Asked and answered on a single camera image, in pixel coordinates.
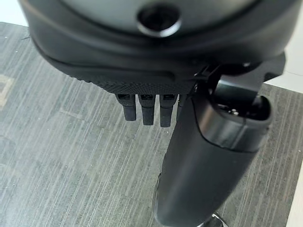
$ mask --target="round hole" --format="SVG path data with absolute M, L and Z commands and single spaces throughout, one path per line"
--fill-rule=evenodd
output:
M 145 35 L 163 38 L 176 33 L 180 26 L 180 13 L 171 5 L 158 4 L 143 8 L 137 17 L 138 29 Z

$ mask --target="black plastic housing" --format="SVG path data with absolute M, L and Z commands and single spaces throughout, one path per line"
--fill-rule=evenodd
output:
M 62 72 L 115 94 L 163 95 L 188 94 L 209 62 L 242 64 L 280 55 L 301 5 L 258 1 L 209 29 L 154 39 L 96 24 L 60 0 L 19 1 L 38 49 Z

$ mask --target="white floor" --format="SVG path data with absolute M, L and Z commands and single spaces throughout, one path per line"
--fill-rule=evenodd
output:
M 303 93 L 303 8 L 291 42 L 286 48 L 287 65 L 282 76 L 268 81 L 268 84 Z M 27 21 L 17 0 L 0 1 L 0 22 L 27 26 Z M 303 223 L 303 164 L 294 201 L 286 227 L 299 227 Z

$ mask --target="striped carpet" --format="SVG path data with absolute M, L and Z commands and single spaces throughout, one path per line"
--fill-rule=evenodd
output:
M 152 194 L 173 131 L 160 128 L 159 105 L 154 126 L 139 106 L 125 122 L 113 94 L 45 62 L 26 27 L 0 31 L 0 226 L 158 227 Z M 276 115 L 218 211 L 230 227 L 284 227 L 303 159 L 303 94 L 262 94 Z

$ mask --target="metal ring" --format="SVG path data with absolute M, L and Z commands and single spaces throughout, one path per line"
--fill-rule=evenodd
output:
M 137 27 L 138 27 L 139 31 L 141 31 L 145 35 L 148 35 L 151 37 L 156 37 L 156 38 L 164 38 L 164 37 L 168 37 L 168 36 L 176 33 L 180 29 L 181 19 L 176 21 L 169 28 L 166 28 L 162 31 L 155 31 L 155 30 L 149 29 L 146 26 L 144 26 L 140 21 L 137 22 Z

